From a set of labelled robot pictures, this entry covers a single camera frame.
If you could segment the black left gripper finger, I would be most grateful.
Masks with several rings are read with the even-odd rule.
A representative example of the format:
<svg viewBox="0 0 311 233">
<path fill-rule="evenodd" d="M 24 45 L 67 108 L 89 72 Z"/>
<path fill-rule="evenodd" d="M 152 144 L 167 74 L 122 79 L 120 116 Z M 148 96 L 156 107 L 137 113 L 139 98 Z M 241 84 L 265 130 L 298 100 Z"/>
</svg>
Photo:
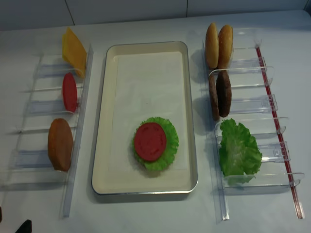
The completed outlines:
<svg viewBox="0 0 311 233">
<path fill-rule="evenodd" d="M 32 221 L 29 219 L 24 221 L 16 230 L 16 233 L 32 233 Z"/>
</svg>

